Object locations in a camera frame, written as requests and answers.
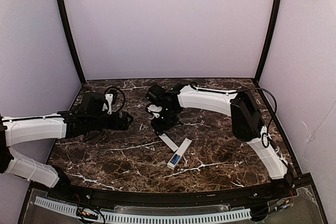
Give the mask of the white battery cover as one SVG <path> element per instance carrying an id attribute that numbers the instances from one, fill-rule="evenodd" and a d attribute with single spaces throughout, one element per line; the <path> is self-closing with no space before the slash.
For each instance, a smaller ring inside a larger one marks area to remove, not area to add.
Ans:
<path id="1" fill-rule="evenodd" d="M 178 146 L 165 133 L 159 135 L 159 138 L 173 151 L 178 150 Z"/>

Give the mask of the blue battery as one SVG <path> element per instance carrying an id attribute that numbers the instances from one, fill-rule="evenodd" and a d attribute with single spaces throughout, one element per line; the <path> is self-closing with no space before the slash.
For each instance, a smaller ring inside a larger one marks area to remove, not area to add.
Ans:
<path id="1" fill-rule="evenodd" d="M 174 155 L 174 156 L 171 158 L 170 163 L 173 164 L 173 163 L 175 162 L 176 157 L 177 157 L 177 155 Z"/>
<path id="2" fill-rule="evenodd" d="M 176 155 L 173 159 L 173 164 L 176 164 L 178 162 L 178 160 L 180 159 L 179 155 Z"/>

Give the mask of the white remote control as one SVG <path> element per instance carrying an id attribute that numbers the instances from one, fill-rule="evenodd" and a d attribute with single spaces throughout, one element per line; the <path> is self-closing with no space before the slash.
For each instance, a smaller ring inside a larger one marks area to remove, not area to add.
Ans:
<path id="1" fill-rule="evenodd" d="M 185 152 L 187 151 L 187 149 L 189 148 L 190 144 L 192 143 L 192 140 L 186 138 L 183 143 L 179 146 L 178 150 L 174 153 L 174 155 L 179 155 L 180 159 L 178 160 L 178 162 L 176 164 L 172 164 L 169 162 L 167 163 L 167 167 L 170 169 L 175 169 L 175 167 L 178 165 L 178 163 L 180 162 L 180 160 L 183 158 Z"/>

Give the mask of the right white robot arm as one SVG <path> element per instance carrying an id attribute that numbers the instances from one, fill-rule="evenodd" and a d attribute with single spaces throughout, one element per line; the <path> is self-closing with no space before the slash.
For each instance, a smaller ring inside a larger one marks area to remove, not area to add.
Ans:
<path id="1" fill-rule="evenodd" d="M 273 142 L 268 125 L 250 89 L 215 90 L 200 88 L 196 83 L 178 83 L 168 90 L 155 84 L 146 93 L 150 104 L 146 107 L 153 115 L 151 126 L 155 134 L 174 152 L 167 166 L 174 169 L 190 146 L 185 139 L 177 146 L 166 134 L 167 130 L 180 125 L 178 114 L 183 109 L 200 109 L 221 113 L 231 118 L 234 137 L 247 143 L 266 167 L 273 183 L 292 185 L 293 171 Z"/>

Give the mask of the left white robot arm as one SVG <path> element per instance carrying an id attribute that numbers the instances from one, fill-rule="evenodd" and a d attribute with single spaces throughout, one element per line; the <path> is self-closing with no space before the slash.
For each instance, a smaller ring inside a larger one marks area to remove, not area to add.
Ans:
<path id="1" fill-rule="evenodd" d="M 1 117 L 1 173 L 12 174 L 48 188 L 63 188 L 70 179 L 55 165 L 42 164 L 13 149 L 13 145 L 87 135 L 91 131 L 125 131 L 133 117 L 122 109 L 113 111 L 117 94 L 87 92 L 71 111 L 29 118 Z"/>

